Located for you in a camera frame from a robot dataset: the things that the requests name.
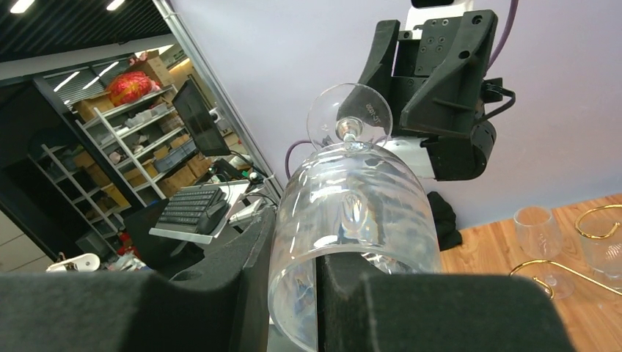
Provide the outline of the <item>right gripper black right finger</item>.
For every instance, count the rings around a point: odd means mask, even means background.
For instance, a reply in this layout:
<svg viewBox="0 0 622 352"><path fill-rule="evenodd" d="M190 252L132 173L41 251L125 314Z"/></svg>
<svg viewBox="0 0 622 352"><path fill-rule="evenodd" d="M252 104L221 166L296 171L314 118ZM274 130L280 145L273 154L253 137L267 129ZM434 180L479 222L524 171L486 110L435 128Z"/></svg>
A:
<svg viewBox="0 0 622 352"><path fill-rule="evenodd" d="M505 275L386 274L357 253L315 261L321 351L572 351L553 303Z"/></svg>

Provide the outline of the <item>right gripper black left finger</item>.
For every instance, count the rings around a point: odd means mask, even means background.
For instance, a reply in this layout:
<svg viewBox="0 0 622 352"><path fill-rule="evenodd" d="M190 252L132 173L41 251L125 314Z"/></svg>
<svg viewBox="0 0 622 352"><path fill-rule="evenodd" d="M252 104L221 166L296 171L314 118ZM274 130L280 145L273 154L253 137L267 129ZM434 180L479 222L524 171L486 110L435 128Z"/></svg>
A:
<svg viewBox="0 0 622 352"><path fill-rule="evenodd" d="M2 274L3 351L265 351L275 211L166 279L155 271Z"/></svg>

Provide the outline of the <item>wine glass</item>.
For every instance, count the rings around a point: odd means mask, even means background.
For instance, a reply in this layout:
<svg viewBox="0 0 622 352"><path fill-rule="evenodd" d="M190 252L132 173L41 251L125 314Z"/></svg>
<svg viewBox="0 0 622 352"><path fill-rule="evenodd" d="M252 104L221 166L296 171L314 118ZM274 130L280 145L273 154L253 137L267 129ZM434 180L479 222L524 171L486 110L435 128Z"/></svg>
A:
<svg viewBox="0 0 622 352"><path fill-rule="evenodd" d="M521 208L513 216L516 238L522 251L533 260L555 260L562 253L563 235L548 208ZM569 275L555 265L533 264L527 269L545 284L545 291L555 299L564 299L574 292Z"/></svg>
<svg viewBox="0 0 622 352"><path fill-rule="evenodd" d="M392 112L363 84L324 91L307 115L315 152L292 174L277 210L268 275L275 326L315 351L315 260L352 252L384 274L441 269L431 206L413 171L385 148Z"/></svg>
<svg viewBox="0 0 622 352"><path fill-rule="evenodd" d="M588 238L579 235L585 262L593 278L621 291L621 220L605 211L588 214L579 223Z"/></svg>

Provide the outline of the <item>gold wire glass rack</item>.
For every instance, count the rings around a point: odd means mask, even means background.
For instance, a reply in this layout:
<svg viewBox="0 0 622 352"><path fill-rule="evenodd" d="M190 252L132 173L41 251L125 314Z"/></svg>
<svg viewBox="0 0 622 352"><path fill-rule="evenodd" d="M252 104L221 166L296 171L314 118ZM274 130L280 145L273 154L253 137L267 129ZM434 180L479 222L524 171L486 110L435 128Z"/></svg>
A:
<svg viewBox="0 0 622 352"><path fill-rule="evenodd" d="M573 226L572 236L573 236L573 238L578 240L578 242L580 244L581 251L582 251L582 247L581 247L581 243L579 241L579 235L584 235L585 237L588 237L588 238L596 238L596 236L587 235L585 232L581 231L581 229L579 228L579 223L588 214L592 214L592 213L595 213L595 212L603 212L603 211L605 211L607 215L615 214L618 217L618 219L621 220L621 205L620 204L601 205L601 206L598 206L598 207L591 208L589 210L586 210L584 213L581 213L574 220L574 222L572 224L572 226ZM561 233L563 234L563 232L562 232L562 230L561 230L557 220L556 220L556 222L557 222L557 225L558 225ZM612 293L612 294L617 295L617 296L621 295L621 291L618 291L615 288L610 287L610 286L608 286L608 285L606 285L606 284L604 284L604 283L594 279L592 276L588 276L586 274L582 274L582 273L578 272L577 270L573 269L569 265L562 264L561 262L559 262L557 260L557 258L555 260L533 260L533 259L530 258L530 260L528 260L527 262L521 263L521 264L517 265L515 268L513 268L510 271L509 275L510 276L515 276L520 271L522 271L522 270L524 270L526 268L529 268L531 265L533 265L533 264L540 264L540 263L546 263L546 264L557 266L558 268L560 268L563 271L564 274L569 275L570 279L571 278L578 278L578 279L580 279L580 280L582 280L584 282L587 282L587 283L589 283L591 285L594 285L597 288L601 288L601 289L607 291L608 293ZM537 279L535 276L532 276L531 280L533 280L534 283L536 283L537 285L540 285L543 288L543 290L545 291L545 284L542 281ZM545 292L551 299L555 299L555 298L553 298L553 295L551 293L547 293L547 291L545 291Z"/></svg>

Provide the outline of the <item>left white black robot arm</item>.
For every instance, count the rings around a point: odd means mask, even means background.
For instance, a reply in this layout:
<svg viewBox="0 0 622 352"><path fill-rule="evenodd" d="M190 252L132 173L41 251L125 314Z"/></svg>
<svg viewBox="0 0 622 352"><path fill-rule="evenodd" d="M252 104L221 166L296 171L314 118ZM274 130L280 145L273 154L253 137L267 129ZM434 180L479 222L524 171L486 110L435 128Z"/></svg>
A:
<svg viewBox="0 0 622 352"><path fill-rule="evenodd" d="M491 10L438 16L416 38L397 20L380 21L338 114L373 126L390 121L390 136L417 139L435 180L479 177L496 140L491 118L516 101L501 78L486 78L497 22Z"/></svg>

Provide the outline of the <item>black keyboard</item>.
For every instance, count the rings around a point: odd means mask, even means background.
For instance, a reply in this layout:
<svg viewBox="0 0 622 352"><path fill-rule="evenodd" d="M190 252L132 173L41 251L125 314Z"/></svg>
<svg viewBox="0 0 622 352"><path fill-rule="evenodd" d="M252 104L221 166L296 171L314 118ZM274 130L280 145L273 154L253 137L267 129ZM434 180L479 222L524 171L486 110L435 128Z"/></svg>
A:
<svg viewBox="0 0 622 352"><path fill-rule="evenodd" d="M148 233L207 245L222 229L229 208L227 195L218 186L184 188L169 199Z"/></svg>

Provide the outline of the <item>black cloth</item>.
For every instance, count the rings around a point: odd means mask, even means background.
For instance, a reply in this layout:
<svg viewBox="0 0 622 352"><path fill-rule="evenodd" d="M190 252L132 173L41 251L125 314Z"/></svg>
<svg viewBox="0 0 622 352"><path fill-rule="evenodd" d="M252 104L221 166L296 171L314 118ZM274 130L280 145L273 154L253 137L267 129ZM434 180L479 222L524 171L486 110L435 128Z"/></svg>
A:
<svg viewBox="0 0 622 352"><path fill-rule="evenodd" d="M439 249L441 252L463 243L461 233L456 224L456 214L452 206L436 191L427 194L436 228Z"/></svg>

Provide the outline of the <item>black computer monitor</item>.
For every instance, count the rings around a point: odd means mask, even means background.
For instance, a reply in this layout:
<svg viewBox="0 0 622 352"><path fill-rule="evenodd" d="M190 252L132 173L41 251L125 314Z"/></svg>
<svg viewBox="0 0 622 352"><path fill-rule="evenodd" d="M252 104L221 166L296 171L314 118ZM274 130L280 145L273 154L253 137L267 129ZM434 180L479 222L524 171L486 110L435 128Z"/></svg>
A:
<svg viewBox="0 0 622 352"><path fill-rule="evenodd" d="M231 155L197 85L187 79L172 100L197 149L207 157Z"/></svg>

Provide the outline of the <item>storage shelf with boxes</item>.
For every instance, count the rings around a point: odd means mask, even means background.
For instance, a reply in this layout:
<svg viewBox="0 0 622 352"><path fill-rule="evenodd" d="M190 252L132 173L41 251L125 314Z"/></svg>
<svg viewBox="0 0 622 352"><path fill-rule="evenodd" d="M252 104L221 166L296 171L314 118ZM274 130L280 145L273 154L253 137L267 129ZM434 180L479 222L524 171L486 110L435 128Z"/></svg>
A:
<svg viewBox="0 0 622 352"><path fill-rule="evenodd" d="M189 186L191 166L208 165L199 157L188 130L172 104L177 89L170 85L150 92L131 103L111 108L105 94L82 101L87 116L75 124L85 133L95 152L102 155L122 183L141 205L164 199L176 188ZM62 142L40 144L31 157L89 226L88 235L110 241L123 226L130 202L120 184L103 171L82 144Z"/></svg>

